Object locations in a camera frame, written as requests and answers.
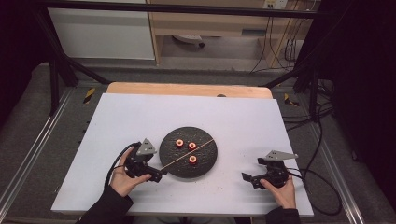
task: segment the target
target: floor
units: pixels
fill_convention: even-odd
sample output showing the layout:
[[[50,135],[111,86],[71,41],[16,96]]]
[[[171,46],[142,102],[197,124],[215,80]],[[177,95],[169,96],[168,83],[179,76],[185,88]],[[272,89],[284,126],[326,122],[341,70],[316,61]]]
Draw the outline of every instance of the floor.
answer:
[[[111,62],[97,64],[90,61],[92,70],[103,77],[117,81],[160,82],[160,83],[193,83],[258,86],[279,77],[285,69],[262,70],[250,73],[260,59],[261,50],[257,40],[208,37],[204,38],[205,47],[177,42],[172,37],[165,38],[163,60],[160,65],[137,62]],[[287,62],[280,59],[284,66]],[[267,69],[265,61],[260,61],[256,69]],[[28,89],[14,108],[7,123],[0,130],[0,192],[6,192],[9,182],[17,173],[32,144],[49,119],[50,81],[48,67],[37,67]],[[92,113],[106,86],[92,82],[90,78],[78,74],[81,79],[77,88],[61,87],[63,92],[71,92],[64,112],[50,132],[49,138],[37,155],[29,175],[25,177],[18,195],[7,208],[4,223],[73,223],[77,216],[65,216],[50,211],[56,197],[56,189],[62,185],[68,167],[72,162],[79,141],[84,136]],[[279,108],[285,121],[296,120],[305,116],[304,102],[307,93],[294,94],[291,86],[294,78],[272,89],[278,100]],[[95,87],[89,104],[82,103],[89,88]],[[290,100],[285,102],[285,93]],[[327,102],[326,97],[319,97],[319,103]],[[364,223],[396,223],[396,216],[388,201],[378,189],[369,171],[363,163],[353,161],[347,140],[338,126],[334,114],[321,120],[324,142],[330,149],[334,160],[341,171],[353,196]],[[285,124],[286,128],[294,124]],[[288,131],[290,143],[295,153],[299,154],[297,162],[304,168],[318,144],[315,136],[317,124],[310,123]],[[312,165],[312,170],[332,181],[329,169],[325,166],[323,153],[319,153]],[[337,198],[332,190],[320,179],[308,176],[312,204],[325,211],[335,211]],[[347,211],[336,216],[326,216],[315,211],[314,217],[303,217],[304,223],[353,223]],[[262,218],[255,218],[255,223],[263,223]]]

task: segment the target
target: white table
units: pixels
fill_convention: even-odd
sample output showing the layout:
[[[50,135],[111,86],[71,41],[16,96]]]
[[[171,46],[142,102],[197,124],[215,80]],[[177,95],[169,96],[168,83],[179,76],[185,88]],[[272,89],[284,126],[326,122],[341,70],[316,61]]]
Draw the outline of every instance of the white table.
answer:
[[[277,207],[267,190],[254,189],[241,173],[262,175],[257,158],[271,150],[292,153],[276,100],[105,93],[51,208],[82,214],[100,197],[112,162],[129,144],[149,138],[158,149],[174,129],[192,126],[216,141],[218,159],[205,175],[165,175],[130,196],[130,215],[259,217]],[[156,154],[148,163],[161,168]],[[297,168],[295,160],[285,161]],[[297,208],[313,216],[303,183],[294,178]]]

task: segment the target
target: gray carpet floor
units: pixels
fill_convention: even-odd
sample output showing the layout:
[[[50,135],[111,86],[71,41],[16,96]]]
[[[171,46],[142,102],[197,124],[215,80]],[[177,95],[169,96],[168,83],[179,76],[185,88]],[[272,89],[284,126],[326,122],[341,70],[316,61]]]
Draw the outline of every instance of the gray carpet floor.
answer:
[[[117,81],[246,86],[261,85],[279,76],[279,73],[265,71],[248,74],[246,72],[248,69],[241,68],[235,71],[228,65],[224,67],[224,70],[220,68],[216,71],[213,69],[202,71],[198,68],[174,70],[170,67],[166,67],[166,69],[146,67],[132,70],[126,66],[124,68],[99,67],[92,70],[103,77]],[[50,208],[56,197],[55,190],[62,185],[68,167],[78,150],[79,141],[82,140],[84,130],[89,125],[88,121],[92,117],[101,94],[106,91],[106,86],[92,83],[89,78],[81,74],[78,77],[81,79],[80,85],[73,89],[73,94],[59,122],[10,207],[7,213],[8,219],[25,217],[38,220],[44,218],[52,220],[51,223],[61,223],[60,220],[76,220],[77,218],[77,216],[53,213]],[[298,100],[291,89],[293,82],[294,80],[291,78],[280,87],[273,88],[273,95],[278,100],[282,116],[285,117],[305,115],[301,106],[284,103],[284,93],[288,93],[290,99]],[[91,101],[85,105],[82,102],[91,86],[96,87],[96,91]],[[308,97],[305,93],[301,93],[299,96]],[[322,103],[326,101],[323,98],[319,100]],[[0,130],[1,193],[5,191],[40,130],[45,125],[49,112],[49,69],[46,66],[39,66],[34,71],[32,81],[25,94],[12,111],[7,123]],[[396,223],[394,211],[374,182],[367,167],[363,163],[352,160],[351,151],[338,125],[337,118],[328,116],[322,120],[322,125],[324,139],[329,145],[366,223]],[[299,167],[305,168],[317,145],[317,139],[314,137],[312,129],[309,125],[305,125],[289,131],[289,138],[294,152],[300,156],[297,159]],[[330,181],[327,168],[323,165],[320,154],[318,154],[311,169]],[[308,194],[311,203],[320,209],[334,211],[337,207],[337,200],[329,187],[312,175],[308,177],[308,183],[311,191]],[[316,210],[314,212],[313,217],[304,217],[302,221],[304,223],[349,223],[344,211],[333,217],[322,215]],[[37,223],[45,223],[42,219],[39,221]],[[254,221],[255,223],[263,223],[261,218],[255,218]]]

